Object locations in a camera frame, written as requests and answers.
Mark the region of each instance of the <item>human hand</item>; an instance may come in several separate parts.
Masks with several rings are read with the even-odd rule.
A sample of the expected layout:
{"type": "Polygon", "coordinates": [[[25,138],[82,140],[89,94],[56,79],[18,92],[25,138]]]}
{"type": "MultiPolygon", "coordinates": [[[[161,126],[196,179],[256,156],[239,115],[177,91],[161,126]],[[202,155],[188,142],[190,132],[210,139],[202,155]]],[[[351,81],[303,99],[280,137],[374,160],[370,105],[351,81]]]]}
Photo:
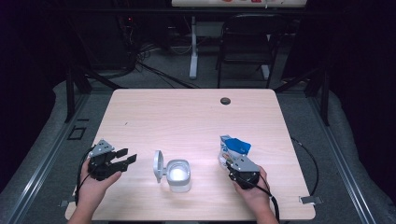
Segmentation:
{"type": "MultiPolygon", "coordinates": [[[[269,185],[264,183],[264,180],[267,180],[267,173],[261,166],[259,167],[260,175],[263,179],[259,179],[257,186],[269,192],[269,185]]],[[[277,223],[276,217],[271,210],[270,198],[267,193],[258,188],[242,189],[235,181],[233,181],[233,186],[235,187],[236,192],[242,196],[247,207],[253,212],[258,223],[277,223]]]]}
{"type": "Polygon", "coordinates": [[[106,190],[121,177],[121,171],[118,171],[102,181],[95,180],[88,173],[89,163],[90,159],[87,159],[82,164],[78,206],[69,223],[91,223],[93,213],[105,197],[106,190]]]}

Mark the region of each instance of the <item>floor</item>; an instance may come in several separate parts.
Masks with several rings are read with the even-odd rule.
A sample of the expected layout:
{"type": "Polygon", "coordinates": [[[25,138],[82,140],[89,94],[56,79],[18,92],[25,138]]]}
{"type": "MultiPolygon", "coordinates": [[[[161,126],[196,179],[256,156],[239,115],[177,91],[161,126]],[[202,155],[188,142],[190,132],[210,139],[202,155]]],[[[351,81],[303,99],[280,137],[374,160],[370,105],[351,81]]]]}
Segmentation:
{"type": "MultiPolygon", "coordinates": [[[[202,39],[199,45],[198,77],[194,80],[189,79],[191,52],[181,46],[170,51],[148,51],[142,63],[189,85],[216,88],[216,45],[211,43],[211,40],[202,39]]],[[[291,42],[285,43],[280,51],[270,89],[283,83],[280,76],[290,44],[291,42]]],[[[262,75],[254,69],[230,69],[236,74],[247,74],[247,77],[262,75]]],[[[100,73],[125,88],[183,88],[139,65],[126,76],[114,76],[116,72],[112,71],[100,73]]],[[[73,193],[79,159],[92,145],[112,92],[110,88],[94,79],[90,79],[90,82],[93,86],[91,94],[80,94],[76,90],[77,113],[69,123],[64,123],[65,83],[54,88],[57,100],[48,123],[20,169],[0,195],[1,223],[66,222],[62,202],[64,205],[67,204],[66,201],[73,193]],[[77,140],[72,140],[70,136],[76,136],[77,140]]],[[[240,86],[240,83],[230,81],[226,87],[262,88],[257,82],[246,81],[244,86],[240,86]]],[[[304,86],[305,83],[300,83],[286,92],[279,93],[277,98],[290,136],[302,143],[318,163],[319,179],[315,195],[320,196],[324,203],[316,205],[317,216],[313,220],[291,223],[396,223],[394,205],[370,180],[359,162],[352,133],[337,97],[331,93],[331,125],[325,126],[318,117],[318,99],[306,98],[304,86]]],[[[308,188],[312,189],[317,176],[314,163],[299,144],[294,144],[294,147],[305,182],[308,188]]]]}

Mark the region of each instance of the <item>chair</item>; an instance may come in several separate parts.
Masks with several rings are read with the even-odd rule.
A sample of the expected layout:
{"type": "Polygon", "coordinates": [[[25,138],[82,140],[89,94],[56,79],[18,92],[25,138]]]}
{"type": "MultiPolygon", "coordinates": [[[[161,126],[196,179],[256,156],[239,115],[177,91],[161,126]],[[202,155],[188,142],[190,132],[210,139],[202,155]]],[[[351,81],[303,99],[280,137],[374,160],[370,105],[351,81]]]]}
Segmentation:
{"type": "Polygon", "coordinates": [[[225,64],[257,64],[269,66],[266,87],[269,88],[279,42],[288,20],[274,14],[239,14],[224,22],[219,43],[218,88],[221,66],[225,64]]]}

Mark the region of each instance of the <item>table top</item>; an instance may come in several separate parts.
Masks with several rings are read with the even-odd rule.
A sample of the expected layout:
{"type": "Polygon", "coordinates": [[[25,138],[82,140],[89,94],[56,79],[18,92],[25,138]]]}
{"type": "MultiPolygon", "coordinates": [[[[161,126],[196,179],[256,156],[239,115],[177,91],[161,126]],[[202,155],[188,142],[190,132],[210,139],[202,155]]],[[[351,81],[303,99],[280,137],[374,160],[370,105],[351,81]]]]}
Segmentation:
{"type": "Polygon", "coordinates": [[[173,7],[305,7],[306,0],[172,0],[173,7]]]}
{"type": "MultiPolygon", "coordinates": [[[[312,205],[299,202],[299,196],[309,193],[273,91],[153,89],[117,90],[111,97],[94,143],[105,139],[116,150],[127,147],[128,156],[137,153],[137,161],[107,190],[93,219],[254,219],[228,172],[219,166],[220,136],[224,134],[251,144],[248,157],[268,173],[280,219],[315,216],[312,205]],[[223,97],[231,103],[223,105],[223,97]],[[155,150],[162,151],[165,163],[189,162],[190,191],[172,192],[166,177],[157,183],[155,150]]],[[[67,219],[75,208],[74,203],[69,204],[67,219]]]]}

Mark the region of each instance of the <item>finger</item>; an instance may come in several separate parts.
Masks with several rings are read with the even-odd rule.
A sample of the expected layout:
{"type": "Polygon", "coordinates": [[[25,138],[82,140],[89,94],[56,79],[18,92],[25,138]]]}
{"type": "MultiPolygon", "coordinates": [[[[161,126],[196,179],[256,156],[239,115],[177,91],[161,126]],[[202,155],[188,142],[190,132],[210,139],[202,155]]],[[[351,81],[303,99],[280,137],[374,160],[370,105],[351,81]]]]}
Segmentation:
{"type": "Polygon", "coordinates": [[[265,179],[267,179],[267,172],[265,172],[264,168],[262,168],[262,166],[259,166],[260,168],[260,175],[262,177],[264,177],[265,179]]]}
{"type": "Polygon", "coordinates": [[[241,188],[241,186],[238,185],[238,183],[236,183],[235,181],[233,181],[233,187],[235,188],[235,191],[238,193],[242,193],[243,189],[241,188]]]}
{"type": "Polygon", "coordinates": [[[106,188],[110,187],[114,184],[117,180],[121,177],[121,171],[117,171],[113,175],[109,176],[107,179],[103,180],[102,183],[105,185],[106,188]]]}

